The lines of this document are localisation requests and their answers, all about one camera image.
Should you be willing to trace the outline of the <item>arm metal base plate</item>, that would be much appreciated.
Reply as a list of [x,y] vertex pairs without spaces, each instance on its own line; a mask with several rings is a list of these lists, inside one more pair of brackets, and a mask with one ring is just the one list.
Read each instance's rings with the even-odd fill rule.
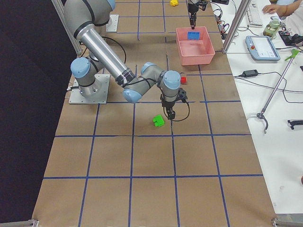
[[109,74],[96,74],[95,82],[89,87],[81,87],[77,80],[71,89],[69,104],[71,105],[94,105],[107,103],[108,89],[110,84]]
[[109,22],[106,24],[107,33],[116,33],[118,29],[119,15],[112,14],[110,15]]

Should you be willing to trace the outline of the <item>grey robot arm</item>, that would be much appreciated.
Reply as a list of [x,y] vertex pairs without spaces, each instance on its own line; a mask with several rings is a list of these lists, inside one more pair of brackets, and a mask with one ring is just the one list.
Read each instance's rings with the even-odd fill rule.
[[146,62],[141,76],[136,77],[96,31],[95,27],[105,26],[109,22],[110,12],[115,6],[113,0],[68,0],[64,5],[64,20],[74,38],[84,43],[116,83],[123,87],[123,96],[129,103],[136,103],[156,85],[161,90],[163,111],[169,120],[174,121],[174,104],[177,101],[187,102],[186,92],[180,87],[180,74]]

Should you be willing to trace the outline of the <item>person hand at keyboard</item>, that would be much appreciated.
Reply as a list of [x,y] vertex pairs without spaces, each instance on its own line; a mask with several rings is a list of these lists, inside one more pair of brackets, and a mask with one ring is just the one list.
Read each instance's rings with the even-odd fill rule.
[[286,12],[287,6],[286,5],[277,5],[277,4],[271,4],[266,5],[263,9],[263,13],[268,14],[274,14],[277,13],[279,16],[283,16]]

